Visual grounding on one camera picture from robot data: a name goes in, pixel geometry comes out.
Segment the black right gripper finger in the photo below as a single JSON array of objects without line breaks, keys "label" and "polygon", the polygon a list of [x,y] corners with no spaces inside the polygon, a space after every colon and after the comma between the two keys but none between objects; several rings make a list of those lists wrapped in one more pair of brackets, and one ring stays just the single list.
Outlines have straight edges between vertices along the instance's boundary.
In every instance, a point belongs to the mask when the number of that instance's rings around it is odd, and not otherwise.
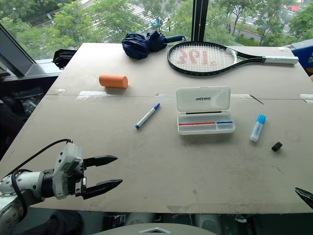
[{"label": "black right gripper finger", "polygon": [[297,195],[311,208],[313,209],[313,194],[305,191],[301,188],[294,189]]}]

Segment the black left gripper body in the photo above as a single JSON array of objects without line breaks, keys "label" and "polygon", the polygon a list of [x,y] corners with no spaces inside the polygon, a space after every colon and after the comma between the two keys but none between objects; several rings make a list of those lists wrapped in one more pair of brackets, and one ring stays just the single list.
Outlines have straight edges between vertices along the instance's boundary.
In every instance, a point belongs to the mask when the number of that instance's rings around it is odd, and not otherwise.
[{"label": "black left gripper body", "polygon": [[75,195],[76,197],[86,197],[86,177],[84,176],[84,170],[86,170],[86,160],[82,162],[75,162],[67,172],[67,191],[69,195]]}]

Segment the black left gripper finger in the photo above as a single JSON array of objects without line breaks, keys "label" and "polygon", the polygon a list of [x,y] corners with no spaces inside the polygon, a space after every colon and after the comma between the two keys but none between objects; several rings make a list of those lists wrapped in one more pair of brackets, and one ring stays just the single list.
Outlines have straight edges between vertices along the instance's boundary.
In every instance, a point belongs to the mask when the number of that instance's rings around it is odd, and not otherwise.
[{"label": "black left gripper finger", "polygon": [[119,186],[123,182],[122,179],[113,179],[104,182],[100,182],[95,186],[90,188],[83,187],[81,196],[83,199],[89,199],[92,197],[96,197],[98,195],[104,194],[117,186]]},{"label": "black left gripper finger", "polygon": [[91,166],[107,165],[117,159],[118,158],[116,156],[103,155],[103,156],[83,159],[83,165],[84,165],[84,169],[87,169],[88,167],[91,167]]}]

